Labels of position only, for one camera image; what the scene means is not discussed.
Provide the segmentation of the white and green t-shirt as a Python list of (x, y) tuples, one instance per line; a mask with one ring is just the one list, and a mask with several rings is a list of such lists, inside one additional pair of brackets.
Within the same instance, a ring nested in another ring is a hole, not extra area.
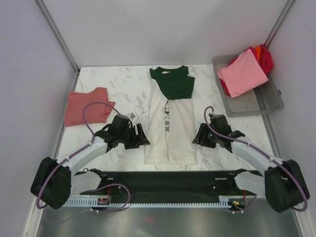
[(187, 66), (150, 69), (147, 164), (195, 165), (193, 91), (195, 78)]

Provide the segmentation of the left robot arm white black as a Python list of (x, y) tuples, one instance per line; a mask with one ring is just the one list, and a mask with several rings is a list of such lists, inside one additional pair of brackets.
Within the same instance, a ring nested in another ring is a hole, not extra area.
[(116, 115), (110, 124), (92, 134), (91, 140), (71, 154), (57, 159), (44, 158), (31, 185), (31, 193), (36, 196), (36, 206), (59, 209), (71, 196), (85, 191), (104, 194), (108, 181), (102, 173), (94, 169), (84, 174), (79, 170), (95, 158), (123, 144), (126, 150), (137, 149), (150, 144), (141, 124), (133, 124), (129, 117)]

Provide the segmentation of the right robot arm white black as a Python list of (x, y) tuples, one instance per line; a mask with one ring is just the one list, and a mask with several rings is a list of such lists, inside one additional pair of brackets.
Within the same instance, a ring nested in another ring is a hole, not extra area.
[(219, 145), (228, 152), (252, 165), (258, 175), (239, 169), (230, 174), (226, 182), (227, 191), (238, 194), (245, 190), (264, 197), (270, 207), (282, 213), (288, 209), (301, 211), (308, 207), (310, 193), (299, 164), (290, 159), (270, 155), (254, 145), (239, 130), (233, 131), (224, 115), (204, 114), (205, 122), (199, 127), (194, 144), (215, 148)]

